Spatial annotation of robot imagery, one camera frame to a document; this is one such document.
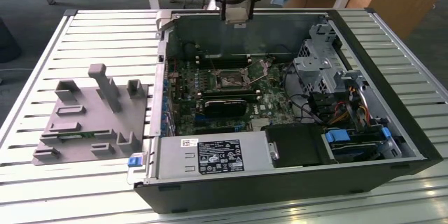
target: aluminum table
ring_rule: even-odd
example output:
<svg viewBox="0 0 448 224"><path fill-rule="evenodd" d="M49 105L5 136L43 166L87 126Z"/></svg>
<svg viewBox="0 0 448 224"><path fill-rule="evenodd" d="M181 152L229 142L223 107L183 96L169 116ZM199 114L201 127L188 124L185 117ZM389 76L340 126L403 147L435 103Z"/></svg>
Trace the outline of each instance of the aluminum table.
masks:
<svg viewBox="0 0 448 224"><path fill-rule="evenodd" d="M448 157L448 93L375 13L340 10L379 69L443 157ZM84 10L67 16L0 129L1 223L415 223L448 218L448 161L363 194L159 215L133 192L127 159L31 164L57 99L59 79L95 86L104 63L117 85L153 84L156 10ZM348 61L356 69L351 57ZM152 99L148 98L147 126Z"/></svg>

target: red cable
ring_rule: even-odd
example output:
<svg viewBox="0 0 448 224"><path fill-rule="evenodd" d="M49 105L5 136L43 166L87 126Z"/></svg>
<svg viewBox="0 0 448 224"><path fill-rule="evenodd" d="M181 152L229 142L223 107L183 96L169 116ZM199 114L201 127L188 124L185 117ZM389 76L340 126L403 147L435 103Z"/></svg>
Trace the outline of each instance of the red cable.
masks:
<svg viewBox="0 0 448 224"><path fill-rule="evenodd" d="M336 114L337 114L337 108L339 108L339 105L341 105L341 104L345 104L344 102L339 102L337 104L336 104L336 107L335 107L335 116L336 116Z"/></svg>

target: blue tab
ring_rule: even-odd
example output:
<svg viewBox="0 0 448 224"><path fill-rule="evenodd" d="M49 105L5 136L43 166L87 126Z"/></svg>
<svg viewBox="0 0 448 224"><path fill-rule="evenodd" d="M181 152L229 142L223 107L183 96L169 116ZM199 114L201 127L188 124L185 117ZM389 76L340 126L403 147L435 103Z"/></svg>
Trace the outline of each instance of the blue tab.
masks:
<svg viewBox="0 0 448 224"><path fill-rule="evenodd" d="M389 131L389 129L388 129L387 127L384 127L384 128L381 129L381 131L383 131L383 134L384 134L385 138L392 137L391 131Z"/></svg>
<svg viewBox="0 0 448 224"><path fill-rule="evenodd" d="M331 135L329 132L325 133L325 138L327 138L327 142L328 143L332 143L335 141L335 139L333 139L333 137L332 137L332 135Z"/></svg>
<svg viewBox="0 0 448 224"><path fill-rule="evenodd" d="M349 141L351 136L347 130L331 130L325 134L328 143Z"/></svg>
<svg viewBox="0 0 448 224"><path fill-rule="evenodd" d="M129 157L128 167L140 167L143 166L143 157Z"/></svg>

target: floor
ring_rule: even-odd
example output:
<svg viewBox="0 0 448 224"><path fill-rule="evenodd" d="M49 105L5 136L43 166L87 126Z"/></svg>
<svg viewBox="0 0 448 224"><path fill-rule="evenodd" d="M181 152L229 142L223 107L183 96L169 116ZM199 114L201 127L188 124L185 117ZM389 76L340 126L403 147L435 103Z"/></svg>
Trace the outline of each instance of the floor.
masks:
<svg viewBox="0 0 448 224"><path fill-rule="evenodd" d="M161 8L180 8L180 3L160 0ZM188 0L188 8L200 8L203 0ZM27 68L36 65L53 30L67 9L148 9L148 0L0 0L0 17L23 49L20 58L0 63L0 69ZM448 87L448 0L439 0L421 24L405 41L411 50L441 83ZM0 71L0 124L16 101L29 70Z"/></svg>

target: motherboard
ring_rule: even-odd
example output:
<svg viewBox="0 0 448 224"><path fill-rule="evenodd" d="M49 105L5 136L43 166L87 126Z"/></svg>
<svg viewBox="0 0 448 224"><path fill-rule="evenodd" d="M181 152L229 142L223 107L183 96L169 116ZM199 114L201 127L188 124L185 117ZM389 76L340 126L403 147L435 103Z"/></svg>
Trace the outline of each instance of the motherboard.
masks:
<svg viewBox="0 0 448 224"><path fill-rule="evenodd" d="M263 126L295 122L283 75L284 64L268 57L173 60L176 135L260 131Z"/></svg>

